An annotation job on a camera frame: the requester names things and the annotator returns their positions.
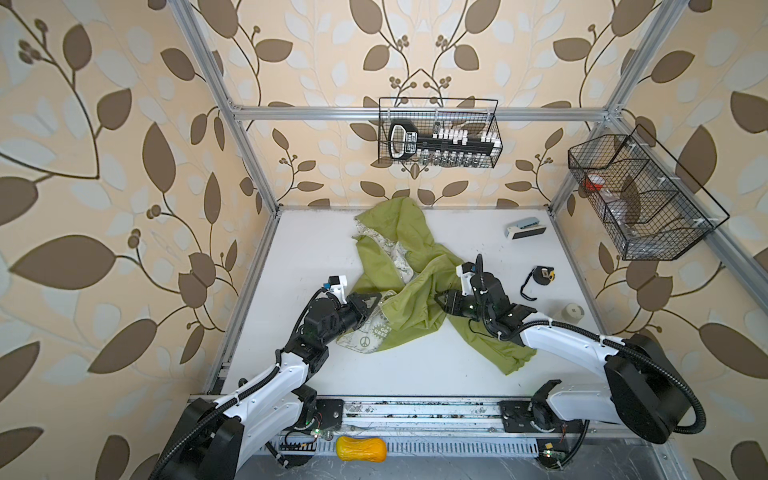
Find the wallpaper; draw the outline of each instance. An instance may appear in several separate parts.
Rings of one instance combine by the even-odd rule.
[[[723,229],[768,268],[768,5],[698,4],[711,9],[687,9],[624,114],[680,158],[730,212]]]
[[[600,107],[660,4],[191,3],[236,103],[338,107],[390,96],[436,104],[472,96],[494,98],[502,107]]]
[[[760,0],[691,1],[625,111],[728,209],[723,228],[764,266],[766,26]],[[607,330],[657,338],[707,412],[703,432],[676,436],[692,475],[768,478],[768,316],[705,243],[674,262],[620,261],[584,195],[559,219]]]
[[[567,174],[567,149],[588,133],[584,122],[501,122],[504,148],[491,169],[374,160],[378,130],[371,123],[254,121],[246,127],[278,203],[311,207],[370,207],[393,196],[424,207],[547,205]]]
[[[198,71],[160,2],[0,0],[2,478],[146,478],[200,391],[267,214]]]

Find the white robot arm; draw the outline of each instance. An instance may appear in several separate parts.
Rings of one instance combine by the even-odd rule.
[[[701,404],[652,339],[598,335],[510,303],[498,279],[482,271],[479,255],[475,264],[465,263],[457,274],[462,291],[449,290],[435,298],[444,311],[480,322],[501,341],[546,350],[595,374],[594,382],[586,385],[560,379],[546,382],[519,420],[540,432],[576,419],[584,420],[585,427],[589,420],[623,423],[654,443],[666,442],[672,431],[703,429],[706,419]],[[273,366],[214,402],[192,402],[149,479],[232,480],[262,446],[287,465],[270,444],[275,435],[286,429],[318,434],[325,428],[322,417],[316,416],[316,392],[306,381],[327,359],[327,344],[359,328],[381,300],[378,293],[345,296],[344,286],[345,277],[333,276],[315,293],[288,343],[276,351]],[[679,426],[691,407],[696,421]]]

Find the green cloth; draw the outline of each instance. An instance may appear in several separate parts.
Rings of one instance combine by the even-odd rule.
[[[447,316],[435,301],[435,294],[461,289],[456,267],[464,263],[463,260],[440,243],[435,243],[424,213],[408,197],[384,201],[360,214],[357,220],[387,240],[399,242],[406,249],[406,260],[415,272],[410,282],[403,283],[392,259],[373,238],[365,235],[356,237],[364,274],[353,291],[397,292],[381,305],[392,331],[379,350],[390,349],[437,331]],[[465,317],[449,318],[462,338],[505,375],[519,369],[536,353],[528,347],[473,333]]]

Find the white table surface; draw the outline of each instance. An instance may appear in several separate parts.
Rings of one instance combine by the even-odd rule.
[[[274,350],[288,336],[312,294],[332,275],[347,275],[352,286],[362,274],[352,210],[283,212],[253,302],[243,325],[222,392],[237,387],[274,363]],[[584,307],[582,328],[597,332],[584,295],[557,234],[543,210],[425,210],[435,241],[464,260],[483,254],[484,269],[502,282],[510,301],[531,305],[559,319],[568,303]],[[543,235],[508,240],[505,226],[535,216]],[[520,285],[535,265],[552,266],[555,281],[531,280],[524,301]],[[331,396],[530,396],[549,379],[593,382],[596,376],[539,350],[521,369],[505,376],[445,321],[431,335],[383,352],[363,354],[332,343],[329,358],[308,382]]]

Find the wire basket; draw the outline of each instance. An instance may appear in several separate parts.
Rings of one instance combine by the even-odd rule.
[[[493,168],[504,148],[497,106],[475,98],[382,97],[379,163]]]
[[[638,127],[630,135],[603,135],[572,147],[568,168],[623,260],[675,260],[730,215],[652,134],[638,134]],[[667,152],[676,173],[657,164],[646,139]],[[706,214],[703,202],[718,214]]]

